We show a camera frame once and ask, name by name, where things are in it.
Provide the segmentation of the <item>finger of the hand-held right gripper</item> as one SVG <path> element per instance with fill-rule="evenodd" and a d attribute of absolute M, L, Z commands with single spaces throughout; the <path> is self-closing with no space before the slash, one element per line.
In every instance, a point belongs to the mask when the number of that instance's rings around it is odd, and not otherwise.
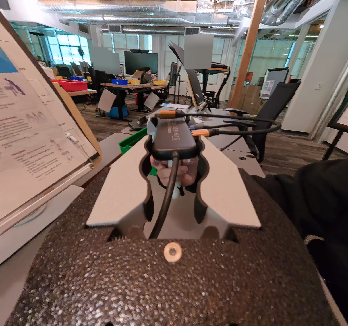
<path fill-rule="evenodd" d="M 152 141 L 154 141 L 156 135 L 158 121 L 159 119 L 157 117 L 148 117 L 147 120 L 147 135 L 152 137 Z"/>

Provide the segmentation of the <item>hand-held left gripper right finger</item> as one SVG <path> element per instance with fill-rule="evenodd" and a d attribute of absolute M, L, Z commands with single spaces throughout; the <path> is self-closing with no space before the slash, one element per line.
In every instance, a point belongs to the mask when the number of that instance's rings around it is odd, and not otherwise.
<path fill-rule="evenodd" d="M 233 228 L 262 227 L 237 166 L 206 137 L 197 139 L 198 181 L 194 218 L 198 224 L 215 227 L 220 238 Z"/>

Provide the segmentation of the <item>black usb hub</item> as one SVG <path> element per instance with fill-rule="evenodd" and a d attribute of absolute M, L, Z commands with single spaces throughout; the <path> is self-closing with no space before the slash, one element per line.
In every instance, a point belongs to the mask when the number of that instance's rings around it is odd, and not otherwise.
<path fill-rule="evenodd" d="M 196 155 L 196 142 L 185 119 L 159 119 L 153 141 L 152 156 L 155 160 L 172 161 L 173 166 L 159 215 L 149 236 L 150 239 L 158 238 L 168 214 L 179 161 L 184 159 L 189 160 L 190 158 L 196 157 Z"/>

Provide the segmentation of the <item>green plastic bin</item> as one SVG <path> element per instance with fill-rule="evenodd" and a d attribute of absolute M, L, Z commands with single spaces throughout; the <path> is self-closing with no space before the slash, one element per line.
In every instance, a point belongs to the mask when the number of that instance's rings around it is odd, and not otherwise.
<path fill-rule="evenodd" d="M 135 172 L 136 176 L 141 175 L 141 173 L 144 177 L 157 175 L 157 169 L 150 162 L 153 134 L 150 133 L 150 137 L 148 135 L 147 128 L 143 128 L 119 142 L 121 162 L 130 167 L 130 171 Z"/>

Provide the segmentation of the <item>black usb cable orange plugs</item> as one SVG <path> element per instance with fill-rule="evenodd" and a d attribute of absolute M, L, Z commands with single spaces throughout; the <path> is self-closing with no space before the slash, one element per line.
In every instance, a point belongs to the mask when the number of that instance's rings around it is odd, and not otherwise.
<path fill-rule="evenodd" d="M 177 119 L 177 118 L 186 118 L 189 116 L 193 117 L 211 117 L 211 118 L 224 118 L 224 115 L 217 115 L 217 114 L 199 114 L 199 113 L 184 113 L 182 110 L 163 110 L 159 111 L 154 114 L 155 118 L 158 119 Z M 248 118 L 248 117 L 241 117 L 241 120 L 250 120 L 254 122 L 261 122 L 261 123 L 270 123 L 271 126 L 269 128 L 265 129 L 257 129 L 254 131 L 227 131 L 227 130 L 220 130 L 219 128 L 201 128 L 201 129 L 193 129 L 189 128 L 192 132 L 192 135 L 194 137 L 203 136 L 203 137 L 213 137 L 218 135 L 239 135 L 239 136 L 247 136 L 247 135 L 259 135 L 259 134 L 268 134 L 272 132 L 276 132 L 281 129 L 281 123 L 275 121 L 275 120 L 269 120 L 269 119 L 261 119 L 261 118 Z"/>

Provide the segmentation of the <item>person's right hand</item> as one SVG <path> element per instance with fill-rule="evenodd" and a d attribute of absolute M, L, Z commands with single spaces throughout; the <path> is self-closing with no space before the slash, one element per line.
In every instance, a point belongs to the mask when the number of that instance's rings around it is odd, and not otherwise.
<path fill-rule="evenodd" d="M 176 181 L 180 181 L 181 186 L 186 187 L 194 184 L 197 177 L 198 161 L 198 157 L 190 160 L 184 159 L 180 161 Z M 153 156 L 150 156 L 150 162 L 151 165 L 157 169 L 157 178 L 159 184 L 166 188 L 171 173 L 171 167 L 168 167 L 168 162 L 155 160 Z"/>

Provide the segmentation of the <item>blue bag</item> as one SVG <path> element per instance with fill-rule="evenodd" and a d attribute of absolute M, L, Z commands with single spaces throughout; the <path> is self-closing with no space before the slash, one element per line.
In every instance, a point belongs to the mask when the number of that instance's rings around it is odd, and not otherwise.
<path fill-rule="evenodd" d="M 110 109 L 110 111 L 107 113 L 107 116 L 111 119 L 119 119 L 119 109 L 118 107 L 114 106 Z M 127 105 L 124 105 L 122 107 L 122 118 L 125 119 L 128 116 L 128 107 Z"/>

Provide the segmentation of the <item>black angled panel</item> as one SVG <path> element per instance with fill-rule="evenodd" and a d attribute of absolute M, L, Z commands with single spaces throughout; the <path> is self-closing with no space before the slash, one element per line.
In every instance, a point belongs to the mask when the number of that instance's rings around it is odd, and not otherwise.
<path fill-rule="evenodd" d="M 184 63 L 184 50 L 179 46 L 176 45 L 173 42 L 168 42 L 168 47 L 170 48 L 170 50 L 176 55 L 177 59 L 180 61 L 180 63 L 182 64 L 183 67 L 185 67 L 185 63 Z"/>

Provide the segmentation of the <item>red plastic bin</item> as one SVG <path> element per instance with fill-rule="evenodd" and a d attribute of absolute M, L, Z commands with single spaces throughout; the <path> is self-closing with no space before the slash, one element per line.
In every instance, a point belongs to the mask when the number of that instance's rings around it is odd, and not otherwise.
<path fill-rule="evenodd" d="M 79 80 L 51 79 L 52 83 L 59 84 L 67 92 L 86 91 L 88 83 Z"/>

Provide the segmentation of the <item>brown cardboard box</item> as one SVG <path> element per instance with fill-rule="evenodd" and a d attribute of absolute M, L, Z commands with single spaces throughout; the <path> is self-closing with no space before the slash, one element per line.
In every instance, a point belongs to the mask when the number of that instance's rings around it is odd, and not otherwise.
<path fill-rule="evenodd" d="M 261 86 L 248 85 L 241 90 L 237 109 L 247 111 L 251 115 L 256 115 L 261 103 L 260 91 Z"/>

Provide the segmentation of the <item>instruction sheet stand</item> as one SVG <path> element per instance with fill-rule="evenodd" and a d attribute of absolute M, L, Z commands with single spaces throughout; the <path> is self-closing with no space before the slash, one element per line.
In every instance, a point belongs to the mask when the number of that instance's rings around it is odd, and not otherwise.
<path fill-rule="evenodd" d="M 3 235 L 98 167 L 102 150 L 72 98 L 51 82 L 2 14 L 0 27 Z"/>

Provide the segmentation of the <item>grey pin board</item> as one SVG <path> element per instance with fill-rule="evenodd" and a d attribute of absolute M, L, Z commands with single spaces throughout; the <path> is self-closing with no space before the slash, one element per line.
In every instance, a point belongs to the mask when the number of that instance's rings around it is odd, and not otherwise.
<path fill-rule="evenodd" d="M 269 99 L 278 83 L 285 83 L 289 73 L 289 67 L 271 68 L 265 72 L 263 85 L 260 91 L 260 99 Z"/>

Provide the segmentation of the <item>large black wall screen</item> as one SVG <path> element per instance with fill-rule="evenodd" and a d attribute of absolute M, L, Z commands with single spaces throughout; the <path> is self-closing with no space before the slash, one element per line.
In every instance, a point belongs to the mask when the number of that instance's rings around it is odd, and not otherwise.
<path fill-rule="evenodd" d="M 158 73 L 158 54 L 157 53 L 135 53 L 131 51 L 124 52 L 125 73 L 133 75 L 137 70 L 143 67 L 149 67 L 151 73 Z"/>

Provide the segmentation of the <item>wooden post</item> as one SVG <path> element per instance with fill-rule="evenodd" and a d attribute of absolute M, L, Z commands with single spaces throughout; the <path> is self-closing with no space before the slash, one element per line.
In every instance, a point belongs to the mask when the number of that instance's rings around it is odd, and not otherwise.
<path fill-rule="evenodd" d="M 256 37 L 258 34 L 259 24 L 263 15 L 264 6 L 267 0 L 255 0 L 255 5 L 251 15 L 250 26 L 247 32 L 245 46 L 241 61 L 239 64 L 238 74 L 233 92 L 230 94 L 227 108 L 237 108 L 239 98 L 241 96 L 241 90 L 244 85 L 247 70 L 249 67 L 250 59 L 253 53 Z"/>

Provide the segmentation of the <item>long silver ceiling duct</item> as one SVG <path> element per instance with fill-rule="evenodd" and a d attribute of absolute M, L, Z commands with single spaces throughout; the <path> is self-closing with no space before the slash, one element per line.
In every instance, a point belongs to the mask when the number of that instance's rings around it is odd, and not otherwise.
<path fill-rule="evenodd" d="M 159 0 L 38 0 L 37 6 L 46 13 L 88 14 L 111 12 L 195 13 L 195 1 L 159 1 Z"/>

